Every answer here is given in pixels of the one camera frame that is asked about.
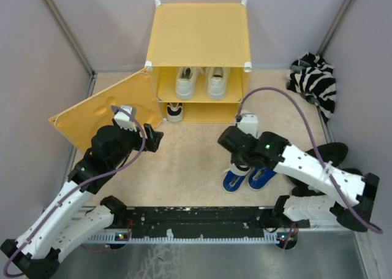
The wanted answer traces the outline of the blue canvas shoe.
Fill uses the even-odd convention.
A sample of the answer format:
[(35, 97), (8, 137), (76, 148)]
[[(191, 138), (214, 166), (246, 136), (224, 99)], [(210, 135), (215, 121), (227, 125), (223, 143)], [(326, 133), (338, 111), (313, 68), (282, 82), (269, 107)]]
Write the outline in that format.
[(234, 193), (239, 189), (242, 182), (245, 180), (248, 171), (232, 171), (230, 169), (225, 169), (222, 173), (223, 182), (222, 186), (227, 193)]
[(276, 173), (267, 168), (253, 169), (248, 178), (248, 185), (252, 190), (258, 191), (262, 189)]

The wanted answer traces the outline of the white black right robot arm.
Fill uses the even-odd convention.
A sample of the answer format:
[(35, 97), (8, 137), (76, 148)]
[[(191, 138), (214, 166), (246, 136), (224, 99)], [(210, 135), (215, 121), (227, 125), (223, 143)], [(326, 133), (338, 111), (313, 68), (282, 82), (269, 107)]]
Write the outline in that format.
[(287, 139), (263, 132), (259, 138), (246, 134), (236, 126), (228, 127), (218, 144), (232, 155), (232, 160), (247, 167), (265, 167), (293, 177), (334, 200), (331, 208), (337, 222), (353, 231), (382, 230), (370, 222), (379, 177), (344, 172), (321, 159), (303, 152)]

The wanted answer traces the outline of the white sneaker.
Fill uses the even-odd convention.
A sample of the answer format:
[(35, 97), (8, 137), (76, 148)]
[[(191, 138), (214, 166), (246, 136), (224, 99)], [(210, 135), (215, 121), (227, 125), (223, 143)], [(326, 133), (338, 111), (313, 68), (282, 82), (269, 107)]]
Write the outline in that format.
[(180, 67), (176, 76), (176, 96), (185, 100), (193, 98), (196, 82), (202, 73), (204, 73), (202, 67)]
[(230, 74), (229, 67), (209, 67), (206, 70), (207, 95), (210, 99), (221, 100), (226, 97)]

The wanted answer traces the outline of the black white canvas shoe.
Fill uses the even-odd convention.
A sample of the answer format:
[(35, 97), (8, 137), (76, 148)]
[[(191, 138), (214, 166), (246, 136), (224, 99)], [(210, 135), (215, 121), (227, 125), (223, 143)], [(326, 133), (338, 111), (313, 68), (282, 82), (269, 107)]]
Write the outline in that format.
[(246, 176), (250, 171), (252, 170), (251, 167), (248, 166), (242, 166), (242, 165), (236, 165), (234, 163), (231, 163), (229, 165), (229, 171), (236, 176)]
[(171, 122), (180, 122), (183, 120), (183, 103), (168, 102), (167, 103), (167, 120)]

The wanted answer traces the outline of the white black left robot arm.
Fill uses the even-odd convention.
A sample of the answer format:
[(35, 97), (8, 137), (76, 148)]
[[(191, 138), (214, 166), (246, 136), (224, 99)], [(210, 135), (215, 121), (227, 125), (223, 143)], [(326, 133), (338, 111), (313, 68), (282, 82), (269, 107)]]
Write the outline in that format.
[(117, 124), (99, 128), (83, 158), (39, 219), (17, 239), (2, 243), (1, 251), (8, 258), (4, 276), (12, 277), (8, 268), (15, 264), (20, 275), (51, 278), (60, 263), (87, 238), (110, 226), (124, 226), (127, 207), (114, 196), (102, 199), (99, 206), (71, 227), (67, 223), (107, 181), (133, 163), (128, 160), (133, 151), (137, 155), (155, 152), (163, 136), (163, 132), (155, 131), (150, 124), (133, 131)]

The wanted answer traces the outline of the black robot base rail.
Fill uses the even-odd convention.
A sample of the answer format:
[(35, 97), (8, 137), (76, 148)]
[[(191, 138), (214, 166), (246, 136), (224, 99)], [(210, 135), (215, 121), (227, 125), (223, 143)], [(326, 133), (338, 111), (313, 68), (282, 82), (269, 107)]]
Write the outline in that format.
[(289, 228), (308, 229), (270, 207), (133, 207), (123, 220), (92, 235), (88, 243), (114, 248), (126, 244), (278, 244)]

